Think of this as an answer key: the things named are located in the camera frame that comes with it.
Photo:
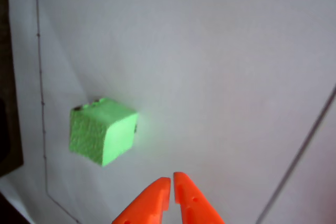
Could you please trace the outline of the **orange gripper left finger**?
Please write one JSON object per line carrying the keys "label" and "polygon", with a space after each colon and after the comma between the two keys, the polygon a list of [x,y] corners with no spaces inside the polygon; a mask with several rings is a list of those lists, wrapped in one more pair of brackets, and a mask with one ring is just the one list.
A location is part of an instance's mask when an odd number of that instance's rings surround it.
{"label": "orange gripper left finger", "polygon": [[120,213],[115,224],[161,224],[169,209],[171,179],[161,177],[151,183]]}

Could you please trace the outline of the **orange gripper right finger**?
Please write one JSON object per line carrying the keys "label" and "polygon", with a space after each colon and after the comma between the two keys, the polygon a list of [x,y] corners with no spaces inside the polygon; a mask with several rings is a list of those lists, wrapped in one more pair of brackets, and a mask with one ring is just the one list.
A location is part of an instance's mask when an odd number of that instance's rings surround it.
{"label": "orange gripper right finger", "polygon": [[221,216],[187,174],[175,172],[173,180],[175,203],[180,205],[183,224],[224,224]]}

